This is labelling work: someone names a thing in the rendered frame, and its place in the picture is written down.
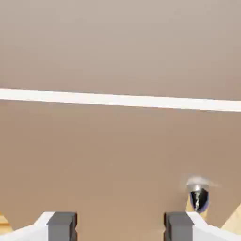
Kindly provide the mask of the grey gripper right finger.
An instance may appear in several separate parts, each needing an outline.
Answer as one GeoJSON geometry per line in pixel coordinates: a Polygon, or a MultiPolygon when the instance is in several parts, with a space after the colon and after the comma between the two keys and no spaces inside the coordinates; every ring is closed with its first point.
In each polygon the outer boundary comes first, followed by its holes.
{"type": "Polygon", "coordinates": [[[241,241],[241,235],[208,225],[197,212],[166,212],[164,241],[241,241]]]}

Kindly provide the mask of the tan cabinet door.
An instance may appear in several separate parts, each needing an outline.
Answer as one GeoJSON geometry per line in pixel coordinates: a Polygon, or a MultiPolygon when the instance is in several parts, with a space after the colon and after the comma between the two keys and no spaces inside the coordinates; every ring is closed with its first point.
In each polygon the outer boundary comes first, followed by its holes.
{"type": "Polygon", "coordinates": [[[207,222],[241,204],[241,112],[0,101],[0,211],[14,229],[76,211],[80,241],[160,241],[186,182],[212,182],[207,222]]]}
{"type": "Polygon", "coordinates": [[[241,0],[0,0],[0,88],[241,100],[241,0]]]}

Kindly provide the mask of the tan cabinet with white frame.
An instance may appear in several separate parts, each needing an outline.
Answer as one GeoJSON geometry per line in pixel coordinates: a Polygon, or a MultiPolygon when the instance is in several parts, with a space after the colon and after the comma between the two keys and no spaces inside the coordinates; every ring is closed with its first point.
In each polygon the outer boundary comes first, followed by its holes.
{"type": "Polygon", "coordinates": [[[241,112],[241,100],[0,88],[0,101],[241,112]]]}

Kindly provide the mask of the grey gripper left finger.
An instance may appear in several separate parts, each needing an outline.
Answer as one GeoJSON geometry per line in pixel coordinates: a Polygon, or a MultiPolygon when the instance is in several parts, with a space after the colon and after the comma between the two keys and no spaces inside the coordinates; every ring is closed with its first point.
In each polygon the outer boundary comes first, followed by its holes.
{"type": "Polygon", "coordinates": [[[0,241],[78,241],[77,213],[43,212],[34,224],[0,235],[0,241]]]}

